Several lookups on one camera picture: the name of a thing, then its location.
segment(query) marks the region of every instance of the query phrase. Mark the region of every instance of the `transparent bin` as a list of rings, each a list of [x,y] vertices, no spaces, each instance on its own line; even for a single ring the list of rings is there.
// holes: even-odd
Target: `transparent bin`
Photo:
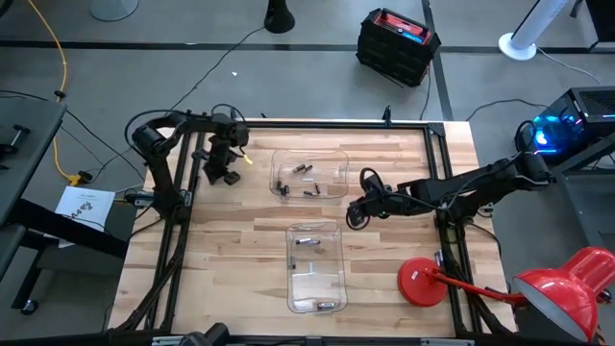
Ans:
[[[295,171],[311,166],[310,170]],[[278,189],[288,185],[288,193]],[[271,192],[283,200],[332,200],[348,193],[348,155],[343,151],[278,149],[271,160]]]
[[[334,312],[348,303],[342,233],[336,223],[294,224],[286,230],[288,308]]]

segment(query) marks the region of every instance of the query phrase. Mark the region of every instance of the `red lamp base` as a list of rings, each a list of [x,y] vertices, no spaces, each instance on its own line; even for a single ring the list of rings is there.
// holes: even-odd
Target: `red lamp base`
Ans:
[[[400,293],[412,305],[417,307],[433,307],[444,300],[446,284],[443,284],[426,272],[439,270],[432,259],[409,259],[397,273],[397,287]]]

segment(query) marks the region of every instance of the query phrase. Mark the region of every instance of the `red desk lamp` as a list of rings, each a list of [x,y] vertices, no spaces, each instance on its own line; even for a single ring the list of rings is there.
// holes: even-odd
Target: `red desk lamp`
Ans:
[[[604,289],[615,281],[615,256],[599,247],[578,251],[559,269],[532,269],[513,282],[521,293],[502,294],[449,278],[435,261],[416,258],[399,270],[398,287],[411,304],[431,307],[440,303],[447,284],[511,305],[531,303],[568,334],[591,341],[598,327],[598,304]]]

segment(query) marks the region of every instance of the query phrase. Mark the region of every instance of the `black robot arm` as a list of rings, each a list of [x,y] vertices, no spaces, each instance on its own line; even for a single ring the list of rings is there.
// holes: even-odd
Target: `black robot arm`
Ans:
[[[373,174],[366,178],[367,172]],[[361,170],[359,181],[365,195],[346,212],[346,223],[353,230],[365,228],[372,216],[411,216],[433,210],[446,211],[448,221],[458,224],[510,192],[542,189],[553,183],[554,177],[540,156],[524,152],[449,179],[402,183],[396,191],[384,185],[371,168]]]
[[[175,128],[169,137],[163,136],[158,129]],[[137,152],[145,159],[154,178],[154,208],[165,220],[180,223],[187,217],[186,196],[174,187],[166,158],[183,135],[190,133],[212,133],[209,137],[209,151],[201,149],[193,157],[205,161],[203,169],[209,183],[214,184],[224,178],[229,185],[239,180],[239,175],[228,171],[228,165],[240,157],[231,150],[248,144],[250,130],[243,123],[237,123],[226,114],[196,115],[188,112],[173,111],[166,116],[152,119],[136,128],[133,141]]]

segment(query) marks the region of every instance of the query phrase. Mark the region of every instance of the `wooden tabletop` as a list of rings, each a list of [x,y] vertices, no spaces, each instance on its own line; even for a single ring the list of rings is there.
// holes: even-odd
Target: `wooden tabletop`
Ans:
[[[454,174],[477,168],[469,124],[448,122],[445,127]],[[273,152],[307,147],[348,154],[350,187],[341,203],[283,203],[269,190]],[[178,151],[179,146],[169,156],[171,167],[177,164]],[[233,163],[232,169],[241,174],[237,184],[209,185],[207,179],[200,183],[188,233],[174,333],[204,332],[213,323],[223,322],[232,334],[455,335],[448,296],[435,307],[417,308],[397,290],[400,265],[414,257],[433,258],[440,247],[433,214],[372,219],[359,232],[350,230],[344,220],[348,204],[362,193],[357,183],[361,168],[374,168],[390,185],[429,176],[421,132],[254,129],[246,152],[254,165]],[[184,185],[190,165],[188,161]],[[145,186],[152,185],[148,175]],[[135,228],[156,218],[156,213],[149,211],[136,221]],[[285,230],[291,224],[313,220],[337,222],[343,232],[348,305],[335,313],[299,314],[286,304]],[[479,217],[475,220],[492,230],[490,221]],[[123,322],[151,287],[162,228],[159,224],[133,238],[110,327]],[[466,242],[476,285],[505,291],[504,272],[493,239],[467,227]],[[460,292],[459,296],[464,322],[470,328],[465,294]],[[165,291],[162,298],[165,302]],[[485,302],[506,327],[516,330],[508,305],[489,299]],[[163,311],[161,303],[159,322]]]

